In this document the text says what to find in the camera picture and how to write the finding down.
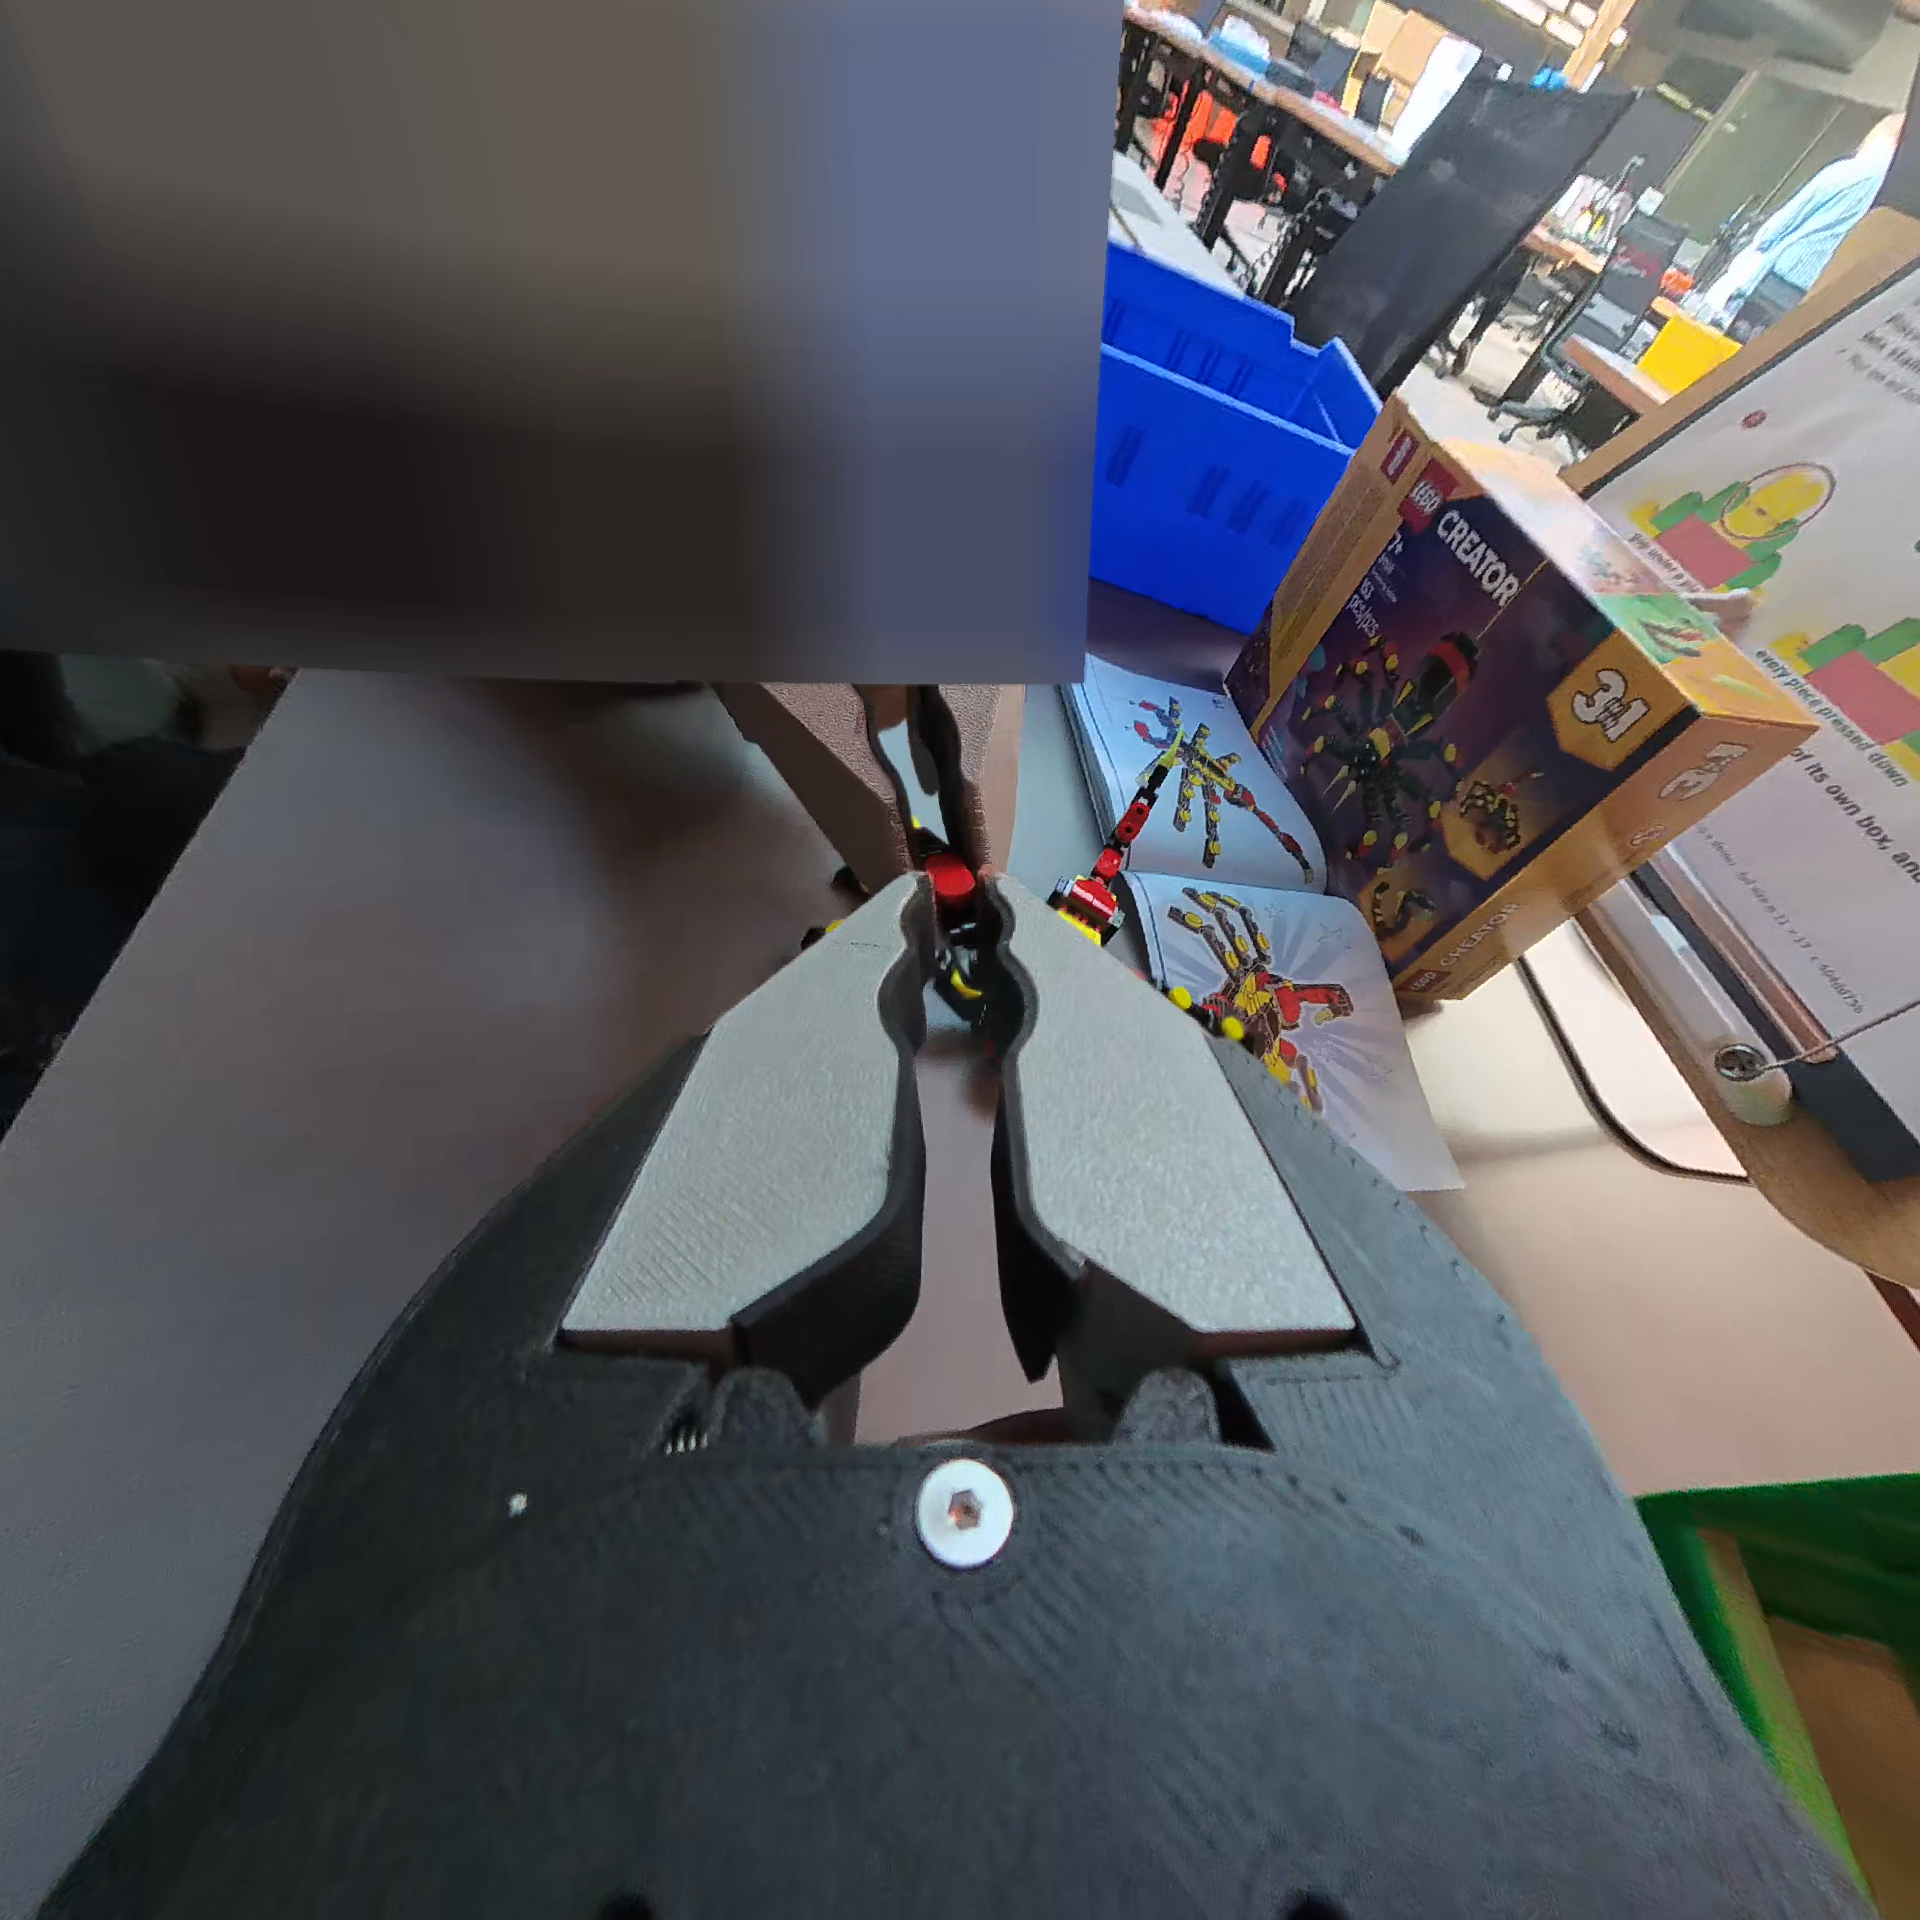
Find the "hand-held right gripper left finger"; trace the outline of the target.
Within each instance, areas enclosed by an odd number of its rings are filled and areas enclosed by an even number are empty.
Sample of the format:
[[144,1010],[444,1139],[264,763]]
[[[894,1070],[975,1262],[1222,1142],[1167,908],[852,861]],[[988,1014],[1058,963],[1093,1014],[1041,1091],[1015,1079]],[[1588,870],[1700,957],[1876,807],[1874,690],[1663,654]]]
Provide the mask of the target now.
[[567,1343],[782,1374],[821,1405],[920,1295],[933,890],[881,887],[714,1020],[647,1130]]

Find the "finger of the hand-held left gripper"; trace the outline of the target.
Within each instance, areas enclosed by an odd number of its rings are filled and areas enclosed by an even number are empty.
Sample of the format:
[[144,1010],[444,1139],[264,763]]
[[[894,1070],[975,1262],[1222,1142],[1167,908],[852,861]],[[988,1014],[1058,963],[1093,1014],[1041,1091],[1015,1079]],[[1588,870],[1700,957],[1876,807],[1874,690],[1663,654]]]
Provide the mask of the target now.
[[1017,828],[1024,686],[953,686],[957,833],[974,870],[1005,870]]
[[775,765],[866,897],[917,868],[912,810],[854,683],[719,683],[736,730]]

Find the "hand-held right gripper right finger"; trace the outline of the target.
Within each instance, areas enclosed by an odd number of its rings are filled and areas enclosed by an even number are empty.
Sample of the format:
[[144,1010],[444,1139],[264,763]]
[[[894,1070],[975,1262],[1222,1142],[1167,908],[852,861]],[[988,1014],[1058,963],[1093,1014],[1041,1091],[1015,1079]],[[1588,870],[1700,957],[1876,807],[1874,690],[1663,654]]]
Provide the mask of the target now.
[[1360,1351],[1220,1047],[1017,879],[992,879],[992,1201],[1015,1355],[1074,1437],[1145,1378]]

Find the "black lego leg red tip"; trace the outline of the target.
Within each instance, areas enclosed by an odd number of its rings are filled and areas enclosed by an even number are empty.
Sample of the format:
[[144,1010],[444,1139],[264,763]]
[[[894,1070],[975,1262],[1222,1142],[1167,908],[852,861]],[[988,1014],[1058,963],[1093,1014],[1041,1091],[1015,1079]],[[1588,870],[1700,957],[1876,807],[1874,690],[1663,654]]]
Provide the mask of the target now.
[[933,900],[927,991],[967,1029],[977,1051],[1000,1063],[1000,919],[977,870],[941,836],[912,821],[909,846]]

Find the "red black lego scorpion model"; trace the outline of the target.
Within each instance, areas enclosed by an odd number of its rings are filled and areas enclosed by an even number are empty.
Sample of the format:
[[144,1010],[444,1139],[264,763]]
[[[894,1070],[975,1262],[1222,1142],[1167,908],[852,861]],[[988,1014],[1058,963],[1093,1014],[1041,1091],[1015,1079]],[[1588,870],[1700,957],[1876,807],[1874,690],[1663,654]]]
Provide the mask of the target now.
[[[1134,797],[1095,854],[1093,870],[1061,879],[1047,897],[1047,905],[1063,921],[1098,947],[1106,947],[1122,925],[1116,890],[1169,775],[1180,777],[1174,823],[1188,823],[1192,793],[1200,793],[1207,804],[1207,849],[1210,853],[1216,853],[1217,804],[1222,799],[1247,799],[1226,762],[1209,751],[1207,726],[1191,735],[1181,722],[1167,722],[1167,726],[1169,731],[1140,775]],[[1252,910],[1244,900],[1210,890],[1194,892],[1191,887],[1186,897],[1191,908],[1172,910],[1169,916],[1174,925],[1197,934],[1207,947],[1220,980],[1205,995],[1192,995],[1192,990],[1158,977],[1149,977],[1148,982],[1210,1036],[1254,1054],[1302,1105],[1314,1106],[1320,1094],[1317,1070],[1289,1038],[1297,1025],[1297,1014],[1289,1012],[1290,988],[1285,988],[1273,970],[1270,941],[1258,931]]]

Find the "yellow lego set box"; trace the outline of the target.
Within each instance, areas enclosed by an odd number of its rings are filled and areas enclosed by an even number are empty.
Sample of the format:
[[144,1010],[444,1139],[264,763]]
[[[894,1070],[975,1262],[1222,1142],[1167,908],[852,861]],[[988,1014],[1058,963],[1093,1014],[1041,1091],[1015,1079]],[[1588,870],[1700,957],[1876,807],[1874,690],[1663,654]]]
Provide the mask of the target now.
[[1809,711],[1553,470],[1383,403],[1226,673],[1402,1001],[1457,1001]]

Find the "spider picture instruction booklet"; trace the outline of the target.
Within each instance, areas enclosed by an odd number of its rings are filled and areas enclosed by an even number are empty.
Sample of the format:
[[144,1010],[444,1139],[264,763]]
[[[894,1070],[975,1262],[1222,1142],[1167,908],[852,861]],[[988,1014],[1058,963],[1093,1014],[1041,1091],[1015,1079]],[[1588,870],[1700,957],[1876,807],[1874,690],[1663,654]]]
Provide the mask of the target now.
[[1082,678],[1063,695],[1098,835],[1149,775],[1166,775],[1127,854],[1132,870],[1225,890],[1326,892],[1320,838],[1222,686],[1154,678],[1088,655]]

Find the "scorpion picture instruction booklet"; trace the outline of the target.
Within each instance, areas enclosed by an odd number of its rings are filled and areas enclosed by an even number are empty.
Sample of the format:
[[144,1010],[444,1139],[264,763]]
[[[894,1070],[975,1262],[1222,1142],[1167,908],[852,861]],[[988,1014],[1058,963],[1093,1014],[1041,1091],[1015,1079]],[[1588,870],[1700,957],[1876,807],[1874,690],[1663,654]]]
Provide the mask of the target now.
[[1167,996],[1406,1194],[1461,1187],[1360,913],[1312,892],[1134,870],[1127,893]]

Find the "blue plastic bin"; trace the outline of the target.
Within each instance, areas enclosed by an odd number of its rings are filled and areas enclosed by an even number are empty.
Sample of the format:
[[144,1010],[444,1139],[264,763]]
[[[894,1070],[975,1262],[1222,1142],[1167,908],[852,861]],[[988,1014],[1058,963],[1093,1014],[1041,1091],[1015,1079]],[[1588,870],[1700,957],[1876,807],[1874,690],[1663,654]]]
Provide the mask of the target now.
[[1289,314],[1120,243],[1109,243],[1098,341],[1344,447],[1381,411],[1344,342],[1304,346]]
[[1352,451],[1098,349],[1088,575],[1247,635]]

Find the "green plastic bin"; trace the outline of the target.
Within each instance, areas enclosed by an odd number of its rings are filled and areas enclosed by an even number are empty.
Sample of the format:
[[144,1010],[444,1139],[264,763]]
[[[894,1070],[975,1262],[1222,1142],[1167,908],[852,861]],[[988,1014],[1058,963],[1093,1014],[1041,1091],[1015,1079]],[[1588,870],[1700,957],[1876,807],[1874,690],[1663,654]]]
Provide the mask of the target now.
[[1918,1916],[1918,1477],[1648,1494],[1746,1730],[1884,1916]]

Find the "plywood sign stand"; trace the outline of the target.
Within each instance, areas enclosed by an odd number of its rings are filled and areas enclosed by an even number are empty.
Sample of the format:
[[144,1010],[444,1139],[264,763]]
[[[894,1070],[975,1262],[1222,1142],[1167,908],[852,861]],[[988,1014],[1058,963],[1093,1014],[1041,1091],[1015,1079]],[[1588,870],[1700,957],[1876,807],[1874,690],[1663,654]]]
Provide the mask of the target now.
[[[1572,492],[1590,501],[1623,458],[1686,420],[1734,378],[1794,347],[1860,290],[1916,268],[1916,257],[1916,215],[1900,209],[1869,210],[1805,302],[1720,369],[1630,425],[1609,447],[1567,468]],[[1653,1031],[1673,1054],[1692,1092],[1702,1099],[1711,1126],[1748,1181],[1794,1227],[1839,1260],[1858,1265],[1878,1283],[1916,1289],[1916,1174],[1888,1185],[1868,1181],[1830,1130],[1798,1099],[1792,1101],[1786,1122],[1774,1126],[1748,1126],[1726,1110],[1711,1077],[1711,1054],[1734,1038],[1742,1012],[1686,933],[1650,893],[1653,861],[1655,857],[1639,877],[1617,884],[1578,916],[1599,957],[1650,1018]]]

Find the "yellow storage bin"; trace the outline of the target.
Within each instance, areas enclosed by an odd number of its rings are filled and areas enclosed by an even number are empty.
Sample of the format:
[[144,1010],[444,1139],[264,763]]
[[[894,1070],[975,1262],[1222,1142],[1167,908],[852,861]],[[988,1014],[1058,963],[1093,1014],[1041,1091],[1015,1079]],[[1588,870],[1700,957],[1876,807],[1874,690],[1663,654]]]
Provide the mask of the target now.
[[1676,314],[1655,332],[1636,359],[1636,370],[1663,395],[1697,383],[1742,349],[1742,342],[1726,332]]

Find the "white printed instruction sign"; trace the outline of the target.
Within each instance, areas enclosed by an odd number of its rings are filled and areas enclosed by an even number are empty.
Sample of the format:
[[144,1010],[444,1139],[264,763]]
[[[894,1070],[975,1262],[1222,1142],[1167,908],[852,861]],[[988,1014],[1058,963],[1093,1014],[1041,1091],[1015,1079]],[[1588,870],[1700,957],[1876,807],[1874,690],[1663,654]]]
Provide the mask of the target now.
[[1871,1185],[1918,1165],[1918,275],[1623,458],[1594,513],[1813,734],[1653,861],[1650,893]]

